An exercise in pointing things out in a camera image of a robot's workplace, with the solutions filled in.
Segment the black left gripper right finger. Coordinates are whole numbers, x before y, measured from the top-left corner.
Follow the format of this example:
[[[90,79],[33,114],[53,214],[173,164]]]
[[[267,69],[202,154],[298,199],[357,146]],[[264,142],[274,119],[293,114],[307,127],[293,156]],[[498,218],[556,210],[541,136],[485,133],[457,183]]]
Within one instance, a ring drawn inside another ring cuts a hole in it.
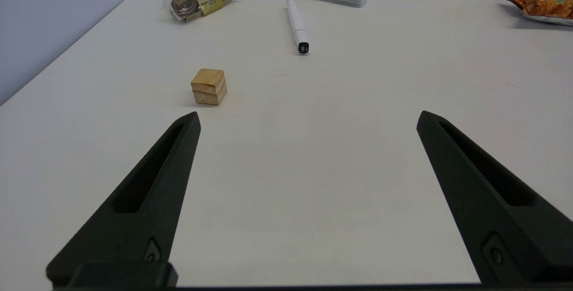
[[[445,118],[417,132],[483,284],[572,284],[572,221]]]

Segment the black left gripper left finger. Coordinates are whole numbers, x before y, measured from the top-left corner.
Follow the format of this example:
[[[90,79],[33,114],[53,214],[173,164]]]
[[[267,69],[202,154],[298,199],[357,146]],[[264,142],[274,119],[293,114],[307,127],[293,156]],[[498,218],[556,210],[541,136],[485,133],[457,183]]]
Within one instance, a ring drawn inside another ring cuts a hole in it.
[[[47,265],[55,289],[174,287],[169,258],[201,124],[178,118]]]

